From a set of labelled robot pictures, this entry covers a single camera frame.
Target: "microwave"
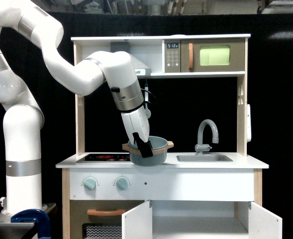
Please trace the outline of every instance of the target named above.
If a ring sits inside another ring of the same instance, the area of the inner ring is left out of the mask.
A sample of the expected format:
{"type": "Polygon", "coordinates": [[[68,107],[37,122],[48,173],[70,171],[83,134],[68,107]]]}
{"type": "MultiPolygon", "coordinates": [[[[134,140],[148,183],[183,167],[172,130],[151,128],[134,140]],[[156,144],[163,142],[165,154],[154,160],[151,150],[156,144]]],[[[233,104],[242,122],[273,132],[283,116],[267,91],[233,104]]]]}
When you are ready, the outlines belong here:
{"type": "Polygon", "coordinates": [[[167,39],[164,73],[245,71],[245,39],[167,39]]]}

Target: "knob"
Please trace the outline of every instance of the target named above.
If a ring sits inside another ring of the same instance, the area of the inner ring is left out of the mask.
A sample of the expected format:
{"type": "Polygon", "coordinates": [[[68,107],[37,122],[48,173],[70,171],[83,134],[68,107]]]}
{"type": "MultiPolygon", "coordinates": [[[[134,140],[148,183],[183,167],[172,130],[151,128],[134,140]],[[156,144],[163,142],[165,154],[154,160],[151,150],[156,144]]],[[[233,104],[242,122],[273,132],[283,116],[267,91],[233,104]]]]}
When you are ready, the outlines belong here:
{"type": "Polygon", "coordinates": [[[84,179],[83,185],[85,186],[85,188],[93,190],[96,187],[97,182],[94,177],[87,177],[84,179]]]}
{"type": "Polygon", "coordinates": [[[118,190],[126,190],[129,185],[129,181],[126,177],[118,177],[115,181],[115,186],[118,190]]]}

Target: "faucet handle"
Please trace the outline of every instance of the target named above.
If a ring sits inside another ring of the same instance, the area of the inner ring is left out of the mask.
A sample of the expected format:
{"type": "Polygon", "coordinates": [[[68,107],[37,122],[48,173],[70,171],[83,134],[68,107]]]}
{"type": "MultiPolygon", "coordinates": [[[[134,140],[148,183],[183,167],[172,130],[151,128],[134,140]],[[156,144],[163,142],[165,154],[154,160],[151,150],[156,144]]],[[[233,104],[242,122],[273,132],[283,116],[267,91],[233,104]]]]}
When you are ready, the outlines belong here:
{"type": "Polygon", "coordinates": [[[199,145],[199,144],[196,144],[195,145],[195,151],[197,153],[199,152],[208,152],[210,151],[212,147],[209,146],[209,144],[202,144],[202,145],[199,145]]]}

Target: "stovetop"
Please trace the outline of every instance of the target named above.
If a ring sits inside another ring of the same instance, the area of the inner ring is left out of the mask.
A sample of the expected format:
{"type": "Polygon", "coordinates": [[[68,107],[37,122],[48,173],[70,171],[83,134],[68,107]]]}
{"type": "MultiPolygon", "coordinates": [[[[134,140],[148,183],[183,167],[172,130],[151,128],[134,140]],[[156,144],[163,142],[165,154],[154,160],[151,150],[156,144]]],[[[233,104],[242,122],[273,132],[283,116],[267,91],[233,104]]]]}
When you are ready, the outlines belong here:
{"type": "Polygon", "coordinates": [[[128,153],[90,153],[87,156],[79,159],[77,163],[97,163],[97,162],[130,162],[130,155],[128,153]]]}

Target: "faucet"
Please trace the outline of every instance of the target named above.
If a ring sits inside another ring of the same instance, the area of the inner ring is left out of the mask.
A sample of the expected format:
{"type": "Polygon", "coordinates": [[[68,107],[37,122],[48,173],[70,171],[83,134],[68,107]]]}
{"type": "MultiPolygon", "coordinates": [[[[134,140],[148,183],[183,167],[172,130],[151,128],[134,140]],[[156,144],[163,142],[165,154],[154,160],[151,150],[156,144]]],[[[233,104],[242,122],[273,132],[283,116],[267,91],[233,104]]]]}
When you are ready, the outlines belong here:
{"type": "Polygon", "coordinates": [[[203,131],[204,131],[204,128],[206,125],[209,125],[211,128],[212,142],[213,143],[219,142],[218,129],[217,129],[216,124],[210,119],[205,119],[203,122],[200,123],[199,128],[198,128],[197,144],[195,145],[195,151],[197,152],[196,155],[201,155],[202,152],[208,152],[211,149],[209,144],[202,143],[202,135],[203,135],[203,131]]]}

